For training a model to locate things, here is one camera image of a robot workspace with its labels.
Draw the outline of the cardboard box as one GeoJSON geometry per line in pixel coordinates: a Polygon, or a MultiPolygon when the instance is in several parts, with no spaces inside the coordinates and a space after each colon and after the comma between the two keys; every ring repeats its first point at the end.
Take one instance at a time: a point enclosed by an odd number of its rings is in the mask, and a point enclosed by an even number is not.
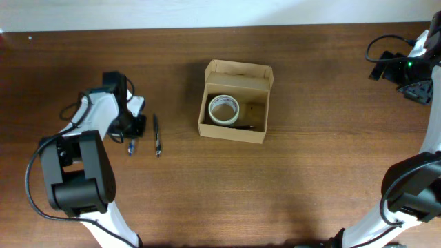
{"type": "Polygon", "coordinates": [[[211,60],[205,69],[199,134],[263,143],[273,83],[274,73],[269,65],[211,60]]]}

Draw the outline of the white masking tape roll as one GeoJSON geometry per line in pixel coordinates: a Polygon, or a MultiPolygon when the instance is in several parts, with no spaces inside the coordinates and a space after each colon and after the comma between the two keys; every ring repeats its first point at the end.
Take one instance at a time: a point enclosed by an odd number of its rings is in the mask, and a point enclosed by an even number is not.
{"type": "Polygon", "coordinates": [[[216,125],[230,126],[238,120],[240,106],[232,96],[218,95],[209,102],[208,112],[216,125]]]}

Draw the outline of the dark grey pen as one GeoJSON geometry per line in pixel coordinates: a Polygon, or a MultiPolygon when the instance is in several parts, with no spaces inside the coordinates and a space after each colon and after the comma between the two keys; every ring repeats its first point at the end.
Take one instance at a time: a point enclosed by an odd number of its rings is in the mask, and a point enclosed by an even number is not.
{"type": "Polygon", "coordinates": [[[156,153],[156,157],[159,158],[161,156],[162,148],[161,148],[158,118],[155,114],[153,114],[153,122],[154,122],[154,136],[155,136],[155,153],[156,153]]]}

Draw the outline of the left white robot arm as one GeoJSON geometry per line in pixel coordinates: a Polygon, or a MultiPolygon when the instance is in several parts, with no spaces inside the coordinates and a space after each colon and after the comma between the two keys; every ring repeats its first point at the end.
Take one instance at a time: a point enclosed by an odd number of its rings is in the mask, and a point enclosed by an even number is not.
{"type": "Polygon", "coordinates": [[[143,136],[145,99],[129,90],[126,75],[103,73],[101,87],[80,93],[76,112],[58,134],[44,138],[40,158],[48,202],[62,221],[81,223],[102,247],[142,247],[116,205],[116,179],[103,139],[143,136]]]}

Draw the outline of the black pen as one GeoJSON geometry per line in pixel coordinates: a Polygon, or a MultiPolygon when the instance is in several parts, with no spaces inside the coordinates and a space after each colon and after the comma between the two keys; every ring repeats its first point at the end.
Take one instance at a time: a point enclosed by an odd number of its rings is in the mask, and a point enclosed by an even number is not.
{"type": "Polygon", "coordinates": [[[232,129],[238,129],[238,130],[252,130],[254,128],[256,128],[256,126],[254,125],[233,125],[233,126],[228,126],[228,128],[232,128],[232,129]]]}

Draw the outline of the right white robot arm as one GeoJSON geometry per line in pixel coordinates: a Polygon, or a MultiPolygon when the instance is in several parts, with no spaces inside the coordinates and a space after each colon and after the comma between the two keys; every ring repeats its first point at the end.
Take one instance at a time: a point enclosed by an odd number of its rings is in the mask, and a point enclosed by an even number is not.
{"type": "Polygon", "coordinates": [[[408,55],[383,52],[369,77],[391,81],[405,98],[431,106],[424,142],[417,155],[387,170],[379,203],[325,247],[390,247],[402,232],[440,217],[440,13],[405,43],[412,47],[408,55]]]}

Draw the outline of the blue pen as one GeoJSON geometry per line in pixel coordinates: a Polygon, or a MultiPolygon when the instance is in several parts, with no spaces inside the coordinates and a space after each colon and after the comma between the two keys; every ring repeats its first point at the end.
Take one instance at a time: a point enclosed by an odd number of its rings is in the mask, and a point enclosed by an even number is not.
{"type": "Polygon", "coordinates": [[[135,140],[135,139],[132,139],[132,140],[129,142],[128,149],[127,149],[127,151],[128,151],[128,155],[129,155],[129,156],[132,156],[132,155],[133,155],[134,150],[135,150],[135,145],[136,145],[136,140],[135,140]]]}

